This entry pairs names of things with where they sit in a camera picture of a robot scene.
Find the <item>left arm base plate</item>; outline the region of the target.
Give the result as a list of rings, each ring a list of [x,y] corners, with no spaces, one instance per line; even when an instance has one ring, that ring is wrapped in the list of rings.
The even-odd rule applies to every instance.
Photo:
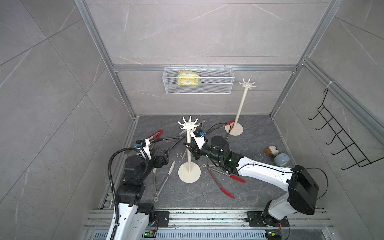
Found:
[[[169,211],[141,211],[137,212],[136,217],[148,217],[149,222],[147,226],[167,228],[170,221],[170,212]]]

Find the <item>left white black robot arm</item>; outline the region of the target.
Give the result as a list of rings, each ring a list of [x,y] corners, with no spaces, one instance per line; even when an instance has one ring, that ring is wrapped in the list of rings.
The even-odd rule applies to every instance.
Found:
[[[118,188],[112,177],[112,163],[123,152],[135,154],[126,159],[124,180]],[[139,240],[148,226],[158,226],[153,204],[141,203],[145,191],[144,181],[153,169],[166,166],[169,158],[160,154],[149,158],[144,149],[123,148],[116,151],[108,163],[109,183],[112,190],[114,214],[107,240]]]

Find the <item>long steel white tongs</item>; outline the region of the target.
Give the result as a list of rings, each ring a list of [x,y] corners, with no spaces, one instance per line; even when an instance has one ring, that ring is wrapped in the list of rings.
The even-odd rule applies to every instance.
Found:
[[[168,179],[169,179],[169,177],[170,177],[170,175],[171,175],[171,173],[175,167],[175,164],[176,164],[176,162],[173,161],[171,164],[169,172],[166,174],[166,176],[164,177],[164,179],[161,183],[161,187],[159,190],[157,188],[157,174],[156,174],[157,172],[156,172],[156,169],[153,169],[153,174],[154,174],[154,176],[153,176],[153,180],[154,180],[154,202],[157,202],[159,200],[159,195],[161,194],[166,182],[168,181]]]

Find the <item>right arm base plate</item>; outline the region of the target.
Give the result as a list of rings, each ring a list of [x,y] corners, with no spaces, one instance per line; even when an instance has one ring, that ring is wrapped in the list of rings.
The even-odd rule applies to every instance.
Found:
[[[262,211],[247,211],[246,222],[250,227],[288,227],[289,222],[287,218],[276,220],[269,215],[264,216]]]

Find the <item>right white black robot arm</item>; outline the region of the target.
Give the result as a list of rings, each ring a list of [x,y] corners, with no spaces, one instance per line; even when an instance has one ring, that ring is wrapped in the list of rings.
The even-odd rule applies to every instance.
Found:
[[[195,138],[184,145],[196,160],[204,156],[227,174],[254,178],[284,190],[284,195],[267,202],[261,214],[264,225],[275,227],[297,212],[314,215],[319,186],[306,168],[299,165],[285,168],[254,161],[232,152],[222,136],[213,137],[209,143],[205,137]]]

